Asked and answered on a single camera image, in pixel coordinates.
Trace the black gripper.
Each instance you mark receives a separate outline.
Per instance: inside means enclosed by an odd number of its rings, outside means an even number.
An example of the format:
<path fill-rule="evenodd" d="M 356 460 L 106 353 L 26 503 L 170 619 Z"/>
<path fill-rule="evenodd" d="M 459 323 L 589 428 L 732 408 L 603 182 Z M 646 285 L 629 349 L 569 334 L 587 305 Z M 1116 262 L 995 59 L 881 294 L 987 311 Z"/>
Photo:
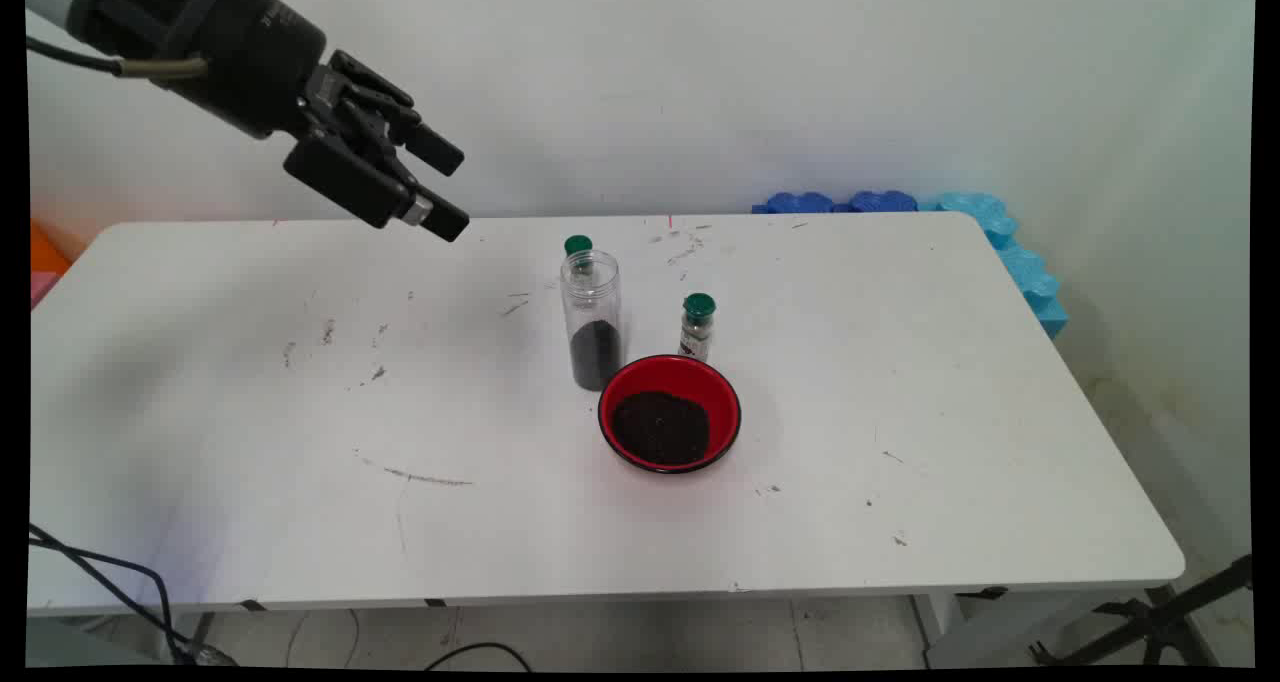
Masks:
<path fill-rule="evenodd" d="M 296 122 L 326 45 L 320 27 L 282 0 L 72 0 L 68 31 L 109 56 L 205 59 L 205 75 L 164 88 L 256 139 Z M 422 122 L 407 91 L 344 50 L 328 67 L 340 84 L 335 107 L 378 145 L 402 146 L 444 177 L 461 168 L 462 150 Z M 298 139 L 284 170 L 372 228 L 398 220 L 453 243 L 470 226 L 468 212 L 421 186 L 396 154 L 371 163 L 338 136 Z"/>

